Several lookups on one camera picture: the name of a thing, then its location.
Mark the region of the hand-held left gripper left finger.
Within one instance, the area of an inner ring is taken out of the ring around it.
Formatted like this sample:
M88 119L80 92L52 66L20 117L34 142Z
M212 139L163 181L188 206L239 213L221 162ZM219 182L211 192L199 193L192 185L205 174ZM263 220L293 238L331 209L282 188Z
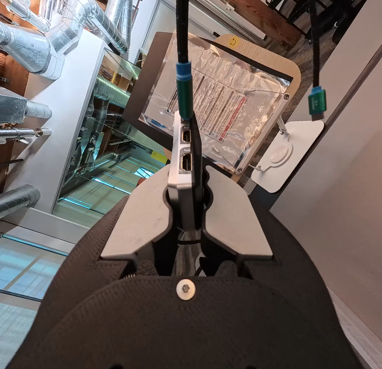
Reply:
M157 171L129 196L100 254L107 260L154 264L159 275L171 275L176 257L176 222L167 199L170 166Z

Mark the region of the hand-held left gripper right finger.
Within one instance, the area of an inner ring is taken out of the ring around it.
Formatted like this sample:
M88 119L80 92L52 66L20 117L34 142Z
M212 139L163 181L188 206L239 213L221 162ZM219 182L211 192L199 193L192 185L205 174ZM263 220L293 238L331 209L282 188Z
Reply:
M269 242L248 195L226 175L206 166L203 171L204 205L201 227L201 269L216 274L221 263L270 262Z

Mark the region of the silver black hdmi switch box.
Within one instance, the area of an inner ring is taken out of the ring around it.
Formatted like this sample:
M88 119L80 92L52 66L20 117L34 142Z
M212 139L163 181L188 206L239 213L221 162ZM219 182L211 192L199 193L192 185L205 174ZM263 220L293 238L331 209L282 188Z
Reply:
M196 116L190 120L174 114L172 158L168 196L174 220L183 231L201 228L203 204L203 154Z

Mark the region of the light wooden board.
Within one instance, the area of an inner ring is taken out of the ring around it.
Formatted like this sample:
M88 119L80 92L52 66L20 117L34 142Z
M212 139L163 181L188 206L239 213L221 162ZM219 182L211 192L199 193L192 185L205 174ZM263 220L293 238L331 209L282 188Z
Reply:
M279 131L278 120L283 121L282 112L299 88L301 73L294 62L244 39L241 39L236 49L230 49L227 40L232 36L220 36L216 43L248 58L248 64L252 61L259 64L254 66L254 77L245 77L244 82L239 84L239 87L244 88L243 94L248 100L233 126L233 130L244 132L244 156L232 176L232 180L238 182L244 176L241 171L250 166L252 158L265 144L273 127L277 126ZM257 186L249 178L244 190L250 195Z

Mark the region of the cluster of silver ventilation ducts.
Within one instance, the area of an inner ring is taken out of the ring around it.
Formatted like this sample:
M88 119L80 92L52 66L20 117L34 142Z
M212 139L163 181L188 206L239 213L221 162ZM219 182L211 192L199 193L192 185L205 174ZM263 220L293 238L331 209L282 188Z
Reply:
M106 15L95 0L68 0L60 22L49 32L1 27L1 46L36 77L36 98L51 105L45 125L52 131L46 141L34 141L25 149L26 160L11 186L32 185L40 192L36 209L52 213L63 184L75 136L85 115L96 71L104 50L112 44L120 55L130 43L118 30L118 22Z

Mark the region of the black office chair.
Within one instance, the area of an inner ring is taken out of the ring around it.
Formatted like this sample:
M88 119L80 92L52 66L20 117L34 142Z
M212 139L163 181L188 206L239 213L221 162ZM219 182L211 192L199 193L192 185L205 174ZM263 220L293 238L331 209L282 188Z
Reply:
M316 0L316 19L319 35L329 32L332 28L335 31L335 43L338 44L345 34L350 24L356 18L361 8L367 0ZM312 45L311 27L302 29L301 18L310 18L308 0L265 0L265 3L286 19L309 41Z

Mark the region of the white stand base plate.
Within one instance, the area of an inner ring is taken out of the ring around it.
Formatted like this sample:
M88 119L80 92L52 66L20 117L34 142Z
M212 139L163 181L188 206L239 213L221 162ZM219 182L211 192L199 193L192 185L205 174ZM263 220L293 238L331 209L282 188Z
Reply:
M250 182L269 193L279 191L314 141L322 133L324 122L278 120L279 131L255 166Z

